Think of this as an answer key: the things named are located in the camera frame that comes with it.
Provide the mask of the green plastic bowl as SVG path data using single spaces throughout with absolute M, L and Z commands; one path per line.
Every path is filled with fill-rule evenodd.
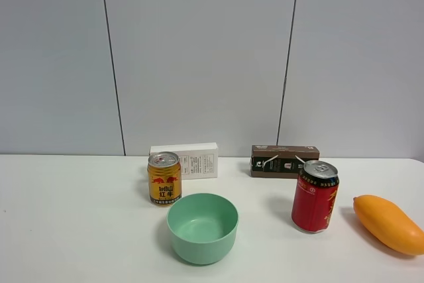
M 175 253 L 200 266 L 225 258 L 234 246 L 239 213 L 217 194 L 198 193 L 179 199 L 168 211 L 166 223 Z

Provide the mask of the brown coffee capsule box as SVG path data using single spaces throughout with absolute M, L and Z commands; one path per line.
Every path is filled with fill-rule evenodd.
M 319 160 L 315 146 L 253 145 L 250 175 L 253 178 L 296 179 L 303 161 Z

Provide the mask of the orange yellow mango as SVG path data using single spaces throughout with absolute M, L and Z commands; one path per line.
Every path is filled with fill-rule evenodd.
M 387 247 L 410 256 L 423 254 L 423 230 L 396 204 L 362 195 L 353 199 L 353 208 L 361 224 Z

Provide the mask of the gold Red Bull can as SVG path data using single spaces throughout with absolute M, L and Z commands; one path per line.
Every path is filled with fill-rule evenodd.
M 182 197 L 180 158 L 173 152 L 158 152 L 148 158 L 150 201 L 166 207 Z

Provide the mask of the red herbal tea can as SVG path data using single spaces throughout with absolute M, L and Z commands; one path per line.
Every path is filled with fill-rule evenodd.
M 333 165 L 322 160 L 305 162 L 297 178 L 292 221 L 310 233 L 327 229 L 338 188 L 338 170 Z

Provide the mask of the white cardboard box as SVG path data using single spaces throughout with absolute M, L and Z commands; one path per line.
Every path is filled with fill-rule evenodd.
M 218 177 L 219 148 L 215 142 L 151 146 L 149 155 L 158 152 L 173 152 L 178 155 L 183 180 Z

